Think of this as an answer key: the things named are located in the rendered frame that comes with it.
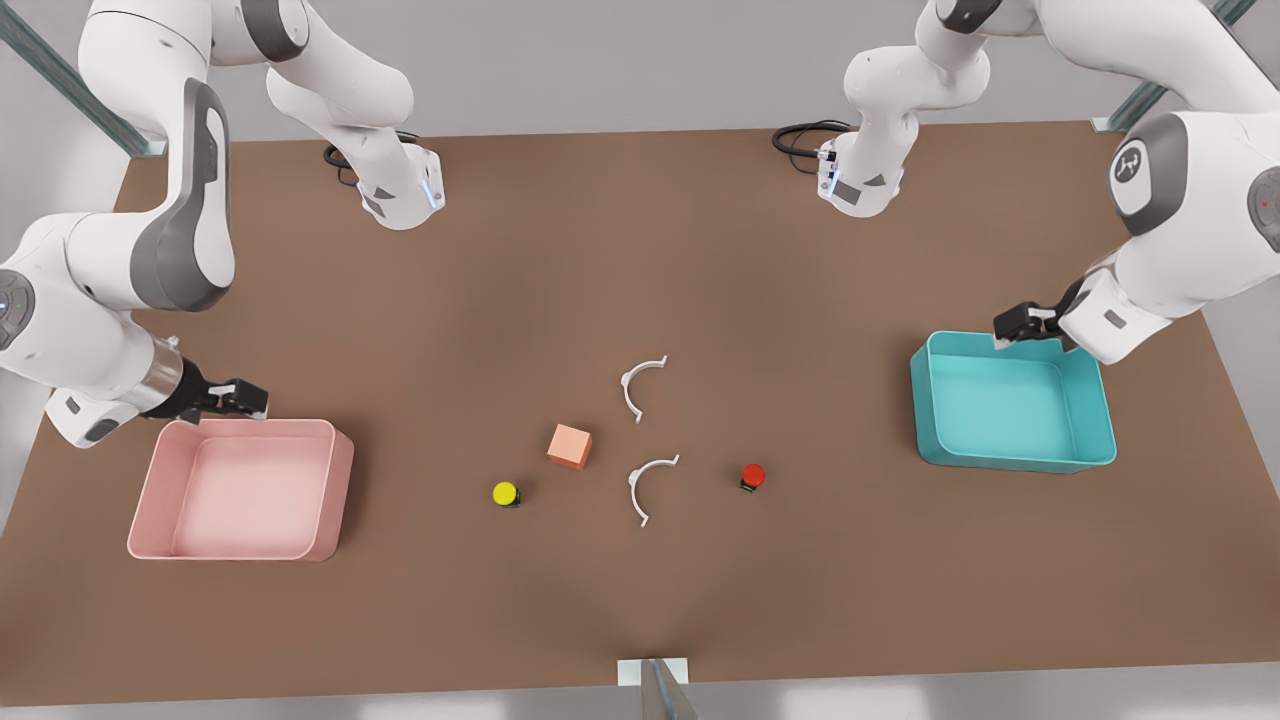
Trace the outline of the blue storage box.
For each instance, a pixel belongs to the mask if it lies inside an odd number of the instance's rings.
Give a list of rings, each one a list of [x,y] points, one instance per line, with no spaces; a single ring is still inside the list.
[[[931,464],[1070,474],[1117,456],[1100,364],[1059,340],[996,348],[989,334],[938,331],[910,377]]]

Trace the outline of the pink storage box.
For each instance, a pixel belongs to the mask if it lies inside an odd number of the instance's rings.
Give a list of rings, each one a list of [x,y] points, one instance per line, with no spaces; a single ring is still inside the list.
[[[324,561],[339,542],[353,452],[320,419],[173,421],[127,548],[142,560]]]

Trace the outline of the orange cube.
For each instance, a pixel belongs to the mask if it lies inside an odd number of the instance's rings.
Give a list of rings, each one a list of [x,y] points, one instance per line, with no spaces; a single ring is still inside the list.
[[[550,438],[547,456],[556,464],[581,471],[593,448],[590,432],[558,424]]]

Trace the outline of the silver frame post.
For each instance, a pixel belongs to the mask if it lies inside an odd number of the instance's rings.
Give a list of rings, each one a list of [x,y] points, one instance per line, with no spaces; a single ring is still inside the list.
[[[1233,26],[1248,13],[1258,0],[1206,0],[1213,18],[1229,33]],[[1169,91],[1171,83],[1169,70],[1156,70],[1155,76],[1146,77],[1139,86],[1107,117],[1091,119],[1091,127],[1096,133],[1126,133],[1138,120],[1147,117],[1158,100]]]
[[[6,0],[0,0],[0,40],[44,77],[129,158],[163,158],[164,140],[147,140],[95,96],[73,68]]]
[[[700,720],[685,692],[687,659],[623,659],[616,669],[617,685],[640,689],[643,720]]]

